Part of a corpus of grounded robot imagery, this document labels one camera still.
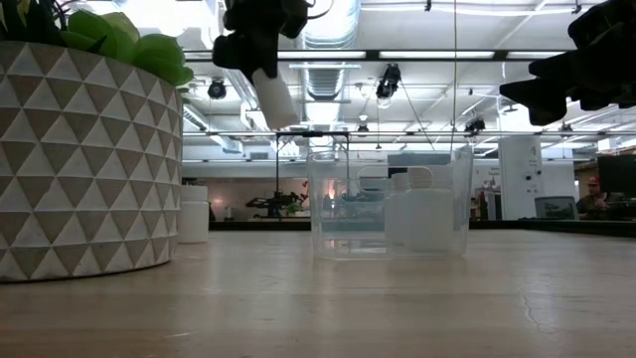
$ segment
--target wooden table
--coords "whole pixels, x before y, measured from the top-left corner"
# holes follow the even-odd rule
[[[635,357],[636,243],[472,232],[465,260],[213,233],[160,268],[0,285],[0,357]]]

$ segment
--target white plastic bottle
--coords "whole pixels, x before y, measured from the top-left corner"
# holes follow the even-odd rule
[[[453,236],[453,193],[435,185],[426,167],[408,168],[410,189],[406,191],[407,248],[417,252],[445,254]]]
[[[406,195],[408,176],[406,173],[394,174],[391,177],[392,192],[385,199],[385,236],[390,244],[404,244],[406,224]]]

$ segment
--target clear plastic container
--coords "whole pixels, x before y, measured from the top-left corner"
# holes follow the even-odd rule
[[[317,257],[419,259],[466,253],[473,164],[470,147],[450,154],[327,151],[310,154],[307,162],[312,240]],[[390,175],[417,166],[436,173],[435,187],[452,191],[453,233],[444,252],[394,245],[385,234],[385,199],[392,190]]]

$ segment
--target bottle cap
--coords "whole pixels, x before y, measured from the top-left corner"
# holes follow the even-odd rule
[[[392,175],[391,184],[394,191],[408,190],[408,175],[406,175],[406,173],[397,173]]]
[[[408,183],[411,189],[430,188],[433,186],[433,172],[426,167],[408,168]]]

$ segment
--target white geometric planter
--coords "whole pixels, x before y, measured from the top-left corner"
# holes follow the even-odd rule
[[[170,261],[181,114],[173,87],[131,66],[0,42],[0,281]]]

